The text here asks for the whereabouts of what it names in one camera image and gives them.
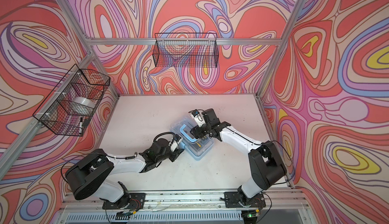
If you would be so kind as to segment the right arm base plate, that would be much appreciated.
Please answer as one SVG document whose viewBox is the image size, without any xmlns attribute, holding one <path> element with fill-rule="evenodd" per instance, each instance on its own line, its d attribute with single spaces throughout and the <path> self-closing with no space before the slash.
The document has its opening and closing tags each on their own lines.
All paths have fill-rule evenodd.
<svg viewBox="0 0 389 224">
<path fill-rule="evenodd" d="M 266 207 L 265 199 L 262 193 L 256 194 L 254 197 L 247 198 L 243 193 L 224 192 L 224 196 L 220 198 L 225 203 L 226 208 L 256 208 L 263 209 Z"/>
</svg>

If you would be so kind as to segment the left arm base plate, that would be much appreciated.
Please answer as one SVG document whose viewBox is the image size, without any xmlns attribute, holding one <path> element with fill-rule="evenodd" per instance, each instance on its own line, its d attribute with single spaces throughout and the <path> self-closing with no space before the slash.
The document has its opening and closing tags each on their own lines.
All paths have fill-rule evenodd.
<svg viewBox="0 0 389 224">
<path fill-rule="evenodd" d="M 114 210 L 114 209 L 128 209 L 128 210 L 140 210 L 143 209 L 145 203 L 146 193 L 129 193 L 124 194 L 117 202 L 111 203 L 105 201 L 102 209 Z"/>
</svg>

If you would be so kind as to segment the blue plastic tool box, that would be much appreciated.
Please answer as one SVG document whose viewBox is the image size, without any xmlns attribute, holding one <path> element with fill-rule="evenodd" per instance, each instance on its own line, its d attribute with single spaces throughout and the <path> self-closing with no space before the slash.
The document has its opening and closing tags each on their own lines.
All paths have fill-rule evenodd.
<svg viewBox="0 0 389 224">
<path fill-rule="evenodd" d="M 179 147 L 200 161 L 213 148 L 214 140 L 207 136 L 196 139 L 190 132 L 195 126 L 197 126 L 195 120 L 187 116 L 172 123 L 170 130 L 182 138 Z"/>
</svg>

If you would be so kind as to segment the aluminium front rail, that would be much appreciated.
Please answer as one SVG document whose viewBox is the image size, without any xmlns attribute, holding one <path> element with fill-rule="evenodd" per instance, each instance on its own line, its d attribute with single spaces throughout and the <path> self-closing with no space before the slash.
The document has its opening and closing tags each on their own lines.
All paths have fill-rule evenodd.
<svg viewBox="0 0 389 224">
<path fill-rule="evenodd" d="M 126 210 L 105 209 L 103 201 L 68 198 L 55 224 L 316 224 L 304 193 L 271 189 L 251 206 L 227 207 L 226 190 L 147 191 Z"/>
</svg>

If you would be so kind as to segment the silver tape roll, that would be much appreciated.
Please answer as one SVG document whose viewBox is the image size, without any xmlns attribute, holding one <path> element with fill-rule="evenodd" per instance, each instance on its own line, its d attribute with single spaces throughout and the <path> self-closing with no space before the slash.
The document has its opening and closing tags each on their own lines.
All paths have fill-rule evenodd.
<svg viewBox="0 0 389 224">
<path fill-rule="evenodd" d="M 85 97 L 75 97 L 73 99 L 73 102 L 78 103 L 82 106 L 88 107 L 88 108 L 95 108 L 95 103 L 93 103 L 90 99 Z"/>
</svg>

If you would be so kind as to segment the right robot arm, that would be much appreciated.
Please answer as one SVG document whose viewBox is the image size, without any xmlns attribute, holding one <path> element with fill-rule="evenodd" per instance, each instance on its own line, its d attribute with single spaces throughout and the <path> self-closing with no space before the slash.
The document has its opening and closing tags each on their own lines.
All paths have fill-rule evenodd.
<svg viewBox="0 0 389 224">
<path fill-rule="evenodd" d="M 221 122 L 213 109 L 195 109 L 189 111 L 189 114 L 197 124 L 190 130 L 196 139 L 205 136 L 218 139 L 248 157 L 251 177 L 237 189 L 240 205 L 249 206 L 258 194 L 268 190 L 287 175 L 287 167 L 274 142 L 261 142 L 250 138 L 230 123 Z"/>
</svg>

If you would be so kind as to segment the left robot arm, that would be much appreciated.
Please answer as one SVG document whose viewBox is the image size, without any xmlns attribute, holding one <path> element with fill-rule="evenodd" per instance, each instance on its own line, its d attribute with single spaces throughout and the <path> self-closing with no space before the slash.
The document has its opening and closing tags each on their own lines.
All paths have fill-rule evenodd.
<svg viewBox="0 0 389 224">
<path fill-rule="evenodd" d="M 172 140 L 154 140 L 151 147 L 132 156 L 110 156 L 97 149 L 68 169 L 64 175 L 76 200 L 95 196 L 116 209 L 129 208 L 133 200 L 121 181 L 111 181 L 109 176 L 119 173 L 146 173 L 164 161 L 174 162 L 184 151 L 179 145 L 181 137 Z"/>
</svg>

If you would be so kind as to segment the black marker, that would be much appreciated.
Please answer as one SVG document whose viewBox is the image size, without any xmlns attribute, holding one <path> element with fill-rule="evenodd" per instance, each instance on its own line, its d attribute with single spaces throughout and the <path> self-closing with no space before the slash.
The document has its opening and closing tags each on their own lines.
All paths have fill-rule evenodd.
<svg viewBox="0 0 389 224">
<path fill-rule="evenodd" d="M 79 122 L 79 135 L 82 135 L 83 134 L 83 118 L 81 117 L 80 118 L 80 122 Z"/>
</svg>

